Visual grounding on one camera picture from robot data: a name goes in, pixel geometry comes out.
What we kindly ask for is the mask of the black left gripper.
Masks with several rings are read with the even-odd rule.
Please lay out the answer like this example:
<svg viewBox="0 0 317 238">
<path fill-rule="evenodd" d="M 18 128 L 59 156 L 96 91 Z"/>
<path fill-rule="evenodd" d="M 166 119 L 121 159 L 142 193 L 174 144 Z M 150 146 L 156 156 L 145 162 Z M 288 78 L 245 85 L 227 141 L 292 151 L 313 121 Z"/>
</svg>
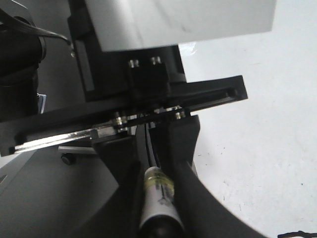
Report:
<svg viewBox="0 0 317 238">
<path fill-rule="evenodd" d="M 169 118 L 153 129 L 160 167 L 167 174 L 181 165 L 191 168 L 200 121 L 185 116 L 248 96 L 242 76 L 187 82 L 178 45 L 208 37 L 209 21 L 218 28 L 238 22 L 246 6 L 189 0 L 69 0 L 67 5 L 70 38 L 36 26 L 20 3 L 0 3 L 0 154 L 91 137 L 122 185 L 135 162 L 149 167 L 145 128 L 137 126 L 134 134 L 126 129 Z M 37 83 L 45 38 L 67 44 L 85 102 L 44 112 L 46 98 Z"/>
</svg>

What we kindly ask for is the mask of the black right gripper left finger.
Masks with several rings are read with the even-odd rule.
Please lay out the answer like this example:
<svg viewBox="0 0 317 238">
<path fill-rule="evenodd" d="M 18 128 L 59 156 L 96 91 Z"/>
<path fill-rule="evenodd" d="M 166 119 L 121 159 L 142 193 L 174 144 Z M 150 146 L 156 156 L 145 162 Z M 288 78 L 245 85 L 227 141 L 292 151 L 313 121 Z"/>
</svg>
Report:
<svg viewBox="0 0 317 238">
<path fill-rule="evenodd" d="M 71 236 L 73 238 L 137 238 L 144 203 L 144 168 L 133 163 L 110 199 Z"/>
</svg>

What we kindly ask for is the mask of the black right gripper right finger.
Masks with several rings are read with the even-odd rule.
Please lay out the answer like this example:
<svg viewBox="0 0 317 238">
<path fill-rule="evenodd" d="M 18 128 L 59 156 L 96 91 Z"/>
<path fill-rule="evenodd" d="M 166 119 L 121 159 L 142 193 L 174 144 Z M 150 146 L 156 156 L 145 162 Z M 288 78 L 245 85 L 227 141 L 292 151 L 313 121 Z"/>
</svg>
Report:
<svg viewBox="0 0 317 238">
<path fill-rule="evenodd" d="M 191 238 L 263 238 L 229 212 L 200 182 L 188 163 L 174 162 L 175 202 Z"/>
</svg>

